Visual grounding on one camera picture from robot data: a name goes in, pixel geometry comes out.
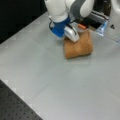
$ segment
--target gray tabletop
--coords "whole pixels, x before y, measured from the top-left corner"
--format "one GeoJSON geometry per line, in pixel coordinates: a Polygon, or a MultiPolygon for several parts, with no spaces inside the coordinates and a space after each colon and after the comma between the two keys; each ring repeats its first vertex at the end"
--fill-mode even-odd
{"type": "Polygon", "coordinates": [[[0,78],[44,120],[120,120],[120,45],[91,34],[93,54],[66,60],[46,13],[0,46],[0,78]]]}

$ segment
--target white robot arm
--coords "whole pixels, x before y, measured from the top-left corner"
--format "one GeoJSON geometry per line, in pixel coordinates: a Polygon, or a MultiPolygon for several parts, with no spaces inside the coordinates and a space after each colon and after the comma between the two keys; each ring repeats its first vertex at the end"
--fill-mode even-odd
{"type": "Polygon", "coordinates": [[[58,37],[66,35],[73,42],[79,39],[78,32],[70,25],[70,11],[75,18],[87,17],[93,9],[94,0],[44,0],[54,27],[51,31],[58,37]]]}

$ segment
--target blue robot part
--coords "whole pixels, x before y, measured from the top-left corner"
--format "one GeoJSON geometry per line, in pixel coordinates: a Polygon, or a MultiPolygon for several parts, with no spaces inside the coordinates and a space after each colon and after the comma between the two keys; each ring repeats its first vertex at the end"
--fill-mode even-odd
{"type": "Polygon", "coordinates": [[[51,29],[51,31],[58,37],[63,37],[64,36],[64,28],[67,24],[70,23],[70,17],[68,16],[67,19],[65,19],[62,22],[54,23],[54,27],[51,29]]]}

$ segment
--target white table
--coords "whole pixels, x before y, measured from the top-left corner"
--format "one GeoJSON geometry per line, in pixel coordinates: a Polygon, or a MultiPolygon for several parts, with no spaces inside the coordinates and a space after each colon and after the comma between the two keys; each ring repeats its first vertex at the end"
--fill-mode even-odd
{"type": "Polygon", "coordinates": [[[91,56],[66,60],[46,13],[0,46],[0,78],[44,120],[120,120],[120,45],[92,38],[91,56]]]}

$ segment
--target dark background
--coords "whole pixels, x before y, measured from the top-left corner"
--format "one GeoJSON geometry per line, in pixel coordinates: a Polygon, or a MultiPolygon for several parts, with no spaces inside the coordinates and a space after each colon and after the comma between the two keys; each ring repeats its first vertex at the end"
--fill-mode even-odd
{"type": "Polygon", "coordinates": [[[0,0],[0,43],[45,11],[44,0],[0,0]]]}

